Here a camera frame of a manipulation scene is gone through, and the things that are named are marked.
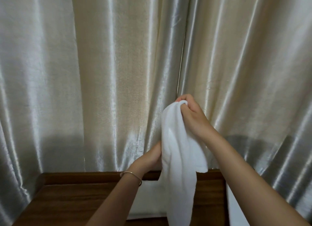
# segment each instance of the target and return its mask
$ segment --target curtain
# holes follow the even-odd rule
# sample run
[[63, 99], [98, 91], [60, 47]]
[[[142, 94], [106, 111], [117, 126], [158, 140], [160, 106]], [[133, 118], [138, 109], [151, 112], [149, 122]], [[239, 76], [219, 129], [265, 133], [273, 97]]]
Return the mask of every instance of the curtain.
[[183, 93], [312, 221], [312, 0], [0, 0], [0, 21], [0, 225], [40, 173], [126, 169]]
[[125, 170], [160, 139], [189, 0], [0, 0], [0, 225], [42, 172]]
[[190, 0], [178, 95], [310, 222], [311, 79], [312, 0]]

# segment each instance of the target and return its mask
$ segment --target bangle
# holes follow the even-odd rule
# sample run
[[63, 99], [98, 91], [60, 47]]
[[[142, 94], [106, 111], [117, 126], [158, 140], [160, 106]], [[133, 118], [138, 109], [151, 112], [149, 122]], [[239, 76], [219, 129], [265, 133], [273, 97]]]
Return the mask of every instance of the bangle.
[[130, 173], [132, 174], [133, 176], [137, 177], [139, 180], [140, 180], [140, 184], [138, 186], [141, 186], [142, 185], [142, 179], [140, 179], [138, 176], [136, 176], [134, 173], [130, 172], [130, 171], [125, 171], [125, 172], [121, 172], [120, 173], [120, 177], [122, 177], [125, 173]]

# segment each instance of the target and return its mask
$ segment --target thin gold bracelet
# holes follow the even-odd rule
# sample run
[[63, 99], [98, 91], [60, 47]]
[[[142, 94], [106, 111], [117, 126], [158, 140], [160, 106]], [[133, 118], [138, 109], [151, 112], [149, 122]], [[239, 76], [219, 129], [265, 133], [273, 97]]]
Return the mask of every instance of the thin gold bracelet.
[[[120, 177], [122, 177], [124, 173], [130, 173], [133, 176], [136, 176], [134, 173], [132, 173], [130, 171], [125, 171], [125, 172], [120, 173]], [[138, 186], [141, 186], [142, 185], [142, 179], [140, 179], [138, 176], [136, 176], [136, 177], [140, 180], [140, 184]]]

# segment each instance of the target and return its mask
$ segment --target right hand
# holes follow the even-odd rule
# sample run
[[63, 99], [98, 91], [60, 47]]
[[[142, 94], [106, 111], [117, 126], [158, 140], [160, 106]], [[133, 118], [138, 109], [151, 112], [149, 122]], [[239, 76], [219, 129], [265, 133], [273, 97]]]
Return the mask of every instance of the right hand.
[[210, 125], [201, 107], [190, 94], [181, 95], [175, 102], [181, 100], [186, 100], [188, 102], [188, 105], [181, 105], [181, 113], [185, 125], [194, 135], [201, 139], [204, 138], [207, 129], [213, 129], [213, 127]]

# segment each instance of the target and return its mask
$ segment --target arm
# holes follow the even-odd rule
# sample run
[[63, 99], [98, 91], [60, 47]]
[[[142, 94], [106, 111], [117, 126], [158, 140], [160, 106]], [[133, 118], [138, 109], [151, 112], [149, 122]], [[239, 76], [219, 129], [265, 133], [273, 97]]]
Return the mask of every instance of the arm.
[[[142, 179], [161, 156], [161, 143], [158, 142], [147, 153], [139, 157], [127, 169]], [[129, 214], [140, 180], [130, 173], [125, 173], [115, 188], [90, 218], [86, 226], [124, 225]]]
[[220, 170], [250, 225], [309, 225], [210, 125], [191, 95], [183, 95], [176, 101], [180, 100], [188, 102], [188, 105], [181, 105], [185, 125], [203, 140], [216, 157]]

